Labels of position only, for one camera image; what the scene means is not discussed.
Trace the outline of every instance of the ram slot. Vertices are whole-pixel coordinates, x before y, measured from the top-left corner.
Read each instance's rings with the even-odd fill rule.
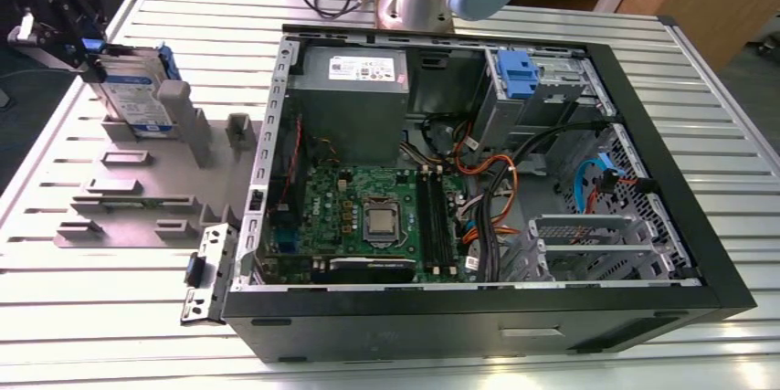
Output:
[[[419,225],[419,243],[423,247],[423,266],[432,269],[433,244],[432,244],[432,226],[431,226],[431,194],[428,190],[428,173],[417,172],[417,225]]]
[[[447,217],[447,196],[441,184],[441,174],[431,178],[431,205],[432,223],[435,230],[435,259],[437,267],[453,267],[452,245],[449,242],[448,217]]]

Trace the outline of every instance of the green circuit board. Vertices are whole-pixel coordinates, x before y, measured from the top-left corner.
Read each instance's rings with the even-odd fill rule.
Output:
[[[443,269],[433,274],[424,268],[417,215],[417,172],[409,169],[357,166],[321,166],[309,170],[304,222],[293,237],[296,248],[293,254],[288,252],[279,255],[276,261],[276,278],[280,283],[307,283],[307,261],[311,259],[307,257],[323,255],[407,258],[417,262],[416,282],[463,281],[463,264],[453,233],[449,235],[457,272],[452,274],[448,269]],[[461,178],[444,175],[443,187],[447,197],[455,200],[463,191]],[[364,207],[376,201],[397,206],[399,239],[385,248],[365,241],[363,234]]]

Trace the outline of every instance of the cpu socket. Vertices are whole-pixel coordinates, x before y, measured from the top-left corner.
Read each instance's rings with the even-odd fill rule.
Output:
[[[395,201],[363,204],[363,240],[375,248],[399,241],[399,204]]]

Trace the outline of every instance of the red cable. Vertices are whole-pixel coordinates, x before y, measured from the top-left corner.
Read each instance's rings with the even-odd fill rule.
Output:
[[[288,195],[288,190],[291,188],[292,173],[295,172],[295,165],[297,163],[297,152],[299,152],[300,147],[301,147],[301,133],[303,133],[301,118],[297,118],[296,125],[297,125],[297,134],[295,137],[295,153],[292,153],[291,166],[288,168],[288,178],[284,182],[284,190],[281,191],[281,197],[279,198],[279,203],[276,204],[276,207],[279,207],[279,205],[284,202],[284,197]]]

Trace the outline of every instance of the floor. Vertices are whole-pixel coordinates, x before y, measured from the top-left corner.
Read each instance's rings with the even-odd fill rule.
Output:
[[[116,11],[120,2],[104,0],[107,11]],[[780,63],[759,57],[755,48],[747,47],[720,72],[720,78],[775,150],[780,151]],[[13,49],[0,47],[0,90],[12,102],[0,108],[0,193],[71,80],[71,74],[45,69]]]

